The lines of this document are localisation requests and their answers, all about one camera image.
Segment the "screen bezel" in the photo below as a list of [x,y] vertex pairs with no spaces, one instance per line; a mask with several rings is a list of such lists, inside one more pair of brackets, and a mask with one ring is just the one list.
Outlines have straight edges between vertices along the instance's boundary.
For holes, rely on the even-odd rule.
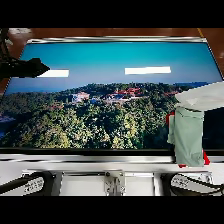
[[[44,38],[44,39],[30,39],[27,41],[27,44],[44,44],[44,43],[104,43],[104,42],[184,42],[184,43],[205,43],[208,46],[208,49],[213,57],[213,60],[219,70],[222,80],[224,80],[223,74],[218,66],[218,63],[212,53],[212,50],[207,42],[206,38],[200,37],[164,37],[164,36],[105,36],[105,37],[65,37],[65,38]],[[8,88],[8,85],[11,80],[8,81],[8,84],[5,88],[3,97]],[[206,149],[205,150],[208,156],[224,156],[224,149]],[[4,155],[49,155],[49,156],[138,156],[140,157],[172,157],[174,159],[174,150],[172,149],[147,149],[147,150],[100,150],[100,149],[32,149],[32,148],[11,148],[11,147],[0,147],[0,158],[1,154]]]

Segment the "television screen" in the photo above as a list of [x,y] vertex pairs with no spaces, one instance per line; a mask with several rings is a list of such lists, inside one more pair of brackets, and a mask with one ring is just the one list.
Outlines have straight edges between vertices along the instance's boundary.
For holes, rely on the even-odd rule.
[[[31,58],[51,70],[11,79],[1,147],[167,149],[175,94],[222,81],[206,43],[38,43],[24,49]],[[222,108],[206,112],[204,148],[224,148],[223,125]]]

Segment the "red fabric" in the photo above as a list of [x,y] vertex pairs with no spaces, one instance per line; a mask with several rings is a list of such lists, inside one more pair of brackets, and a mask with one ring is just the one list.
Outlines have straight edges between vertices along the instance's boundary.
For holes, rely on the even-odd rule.
[[[175,116],[175,111],[172,111],[170,114],[167,114],[166,115],[166,124],[169,125],[169,121],[170,121],[170,116],[171,115],[174,115]],[[205,153],[205,151],[202,149],[202,152],[203,152],[203,157],[204,157],[204,165],[209,165],[210,164],[210,160],[207,156],[207,154]],[[186,164],[178,164],[178,166],[180,168],[183,168],[183,167],[186,167],[187,165]]]

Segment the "distant mountain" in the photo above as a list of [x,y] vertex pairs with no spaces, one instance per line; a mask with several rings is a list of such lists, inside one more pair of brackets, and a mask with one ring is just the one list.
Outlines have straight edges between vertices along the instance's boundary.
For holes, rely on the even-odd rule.
[[187,83],[174,83],[174,85],[176,86],[191,86],[193,88],[197,88],[197,87],[201,87],[201,86],[205,86],[208,85],[210,83],[208,82],[187,82]]

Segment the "forest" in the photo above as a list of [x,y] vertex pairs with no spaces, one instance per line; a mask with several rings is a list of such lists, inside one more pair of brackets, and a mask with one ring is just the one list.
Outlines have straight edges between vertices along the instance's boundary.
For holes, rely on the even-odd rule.
[[[103,99],[116,90],[140,88],[141,97],[123,104]],[[167,148],[165,116],[177,103],[174,92],[190,86],[154,83],[89,84],[54,93],[15,93],[3,97],[0,116],[16,119],[0,146],[78,149]],[[72,95],[89,99],[72,103]]]

